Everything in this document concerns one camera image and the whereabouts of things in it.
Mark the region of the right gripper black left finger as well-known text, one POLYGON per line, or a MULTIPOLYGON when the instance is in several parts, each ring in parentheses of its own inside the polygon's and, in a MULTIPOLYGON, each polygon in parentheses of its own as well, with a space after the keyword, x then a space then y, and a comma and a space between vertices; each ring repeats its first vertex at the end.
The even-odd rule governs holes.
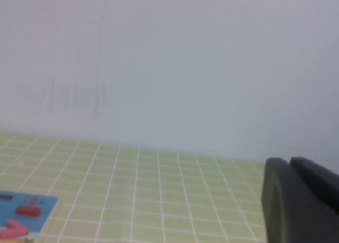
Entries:
POLYGON ((338 214, 291 167, 269 158, 261 196, 268 242, 338 242, 338 214))

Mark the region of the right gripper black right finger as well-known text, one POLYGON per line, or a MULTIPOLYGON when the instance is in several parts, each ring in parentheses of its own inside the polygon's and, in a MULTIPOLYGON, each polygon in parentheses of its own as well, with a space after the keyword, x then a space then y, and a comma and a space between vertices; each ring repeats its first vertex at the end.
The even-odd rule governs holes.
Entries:
POLYGON ((338 214, 338 175, 304 157, 292 157, 290 165, 311 192, 338 214))

